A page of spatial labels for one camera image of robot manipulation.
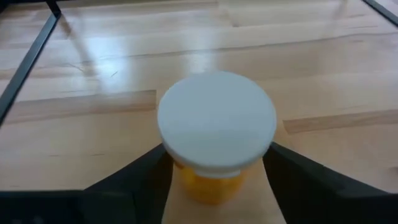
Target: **orange pill bottle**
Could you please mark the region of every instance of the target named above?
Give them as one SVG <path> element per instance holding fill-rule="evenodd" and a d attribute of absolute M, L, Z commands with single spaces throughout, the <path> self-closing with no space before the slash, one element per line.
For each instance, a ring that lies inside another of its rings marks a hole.
<path fill-rule="evenodd" d="M 233 198 L 245 168 L 266 153 L 276 129 L 275 109 L 264 90 L 229 72 L 177 82 L 161 99 L 157 120 L 184 189 L 207 204 Z"/>

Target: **wooden table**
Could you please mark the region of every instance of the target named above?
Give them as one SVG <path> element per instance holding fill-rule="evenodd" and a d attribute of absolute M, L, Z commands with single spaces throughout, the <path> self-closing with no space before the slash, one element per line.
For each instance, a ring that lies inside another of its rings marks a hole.
<path fill-rule="evenodd" d="M 156 107 L 171 85 L 228 70 L 272 98 L 276 142 L 398 192 L 398 31 L 363 2 L 128 2 L 60 2 L 0 129 L 0 190 L 94 184 L 160 143 Z M 0 92 L 48 15 L 44 4 L 0 15 Z M 164 222 L 283 223 L 261 165 L 220 207 L 187 199 L 174 175 Z"/>

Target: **white cap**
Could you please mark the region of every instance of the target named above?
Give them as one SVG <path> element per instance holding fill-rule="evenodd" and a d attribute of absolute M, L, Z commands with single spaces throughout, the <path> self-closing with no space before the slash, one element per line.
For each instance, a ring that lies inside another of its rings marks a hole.
<path fill-rule="evenodd" d="M 229 72 L 177 82 L 161 99 L 157 120 L 170 155 L 206 177 L 239 174 L 266 153 L 276 129 L 264 90 Z"/>

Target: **black metal bar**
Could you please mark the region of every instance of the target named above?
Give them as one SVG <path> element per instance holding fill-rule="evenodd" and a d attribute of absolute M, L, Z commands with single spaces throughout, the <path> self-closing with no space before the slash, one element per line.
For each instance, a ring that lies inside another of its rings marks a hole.
<path fill-rule="evenodd" d="M 0 1 L 0 13 L 2 13 L 8 6 L 9 0 Z"/>
<path fill-rule="evenodd" d="M 394 24 L 396 27 L 398 27 L 398 17 L 388 11 L 385 7 L 377 3 L 375 0 L 362 0 L 366 4 L 368 4 L 372 9 L 374 9 L 376 12 L 378 12 L 382 17 L 386 18 L 389 22 Z"/>
<path fill-rule="evenodd" d="M 58 14 L 61 14 L 61 9 L 58 7 L 57 2 L 55 0 L 46 0 L 47 5 L 49 6 L 52 14 L 57 16 Z"/>
<path fill-rule="evenodd" d="M 54 0 L 47 1 L 47 4 L 53 14 L 47 19 L 47 22 L 44 24 L 42 30 L 19 65 L 15 75 L 11 78 L 0 97 L 0 127 L 61 16 L 61 11 Z"/>

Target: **prescription bottle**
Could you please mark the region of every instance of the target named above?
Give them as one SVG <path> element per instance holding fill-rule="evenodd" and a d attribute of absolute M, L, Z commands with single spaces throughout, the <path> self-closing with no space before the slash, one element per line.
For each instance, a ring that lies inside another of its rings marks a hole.
<path fill-rule="evenodd" d="M 229 72 L 191 75 L 167 90 L 157 120 L 167 152 L 193 199 L 223 203 L 239 190 L 245 168 L 274 137 L 274 106 L 254 81 Z"/>

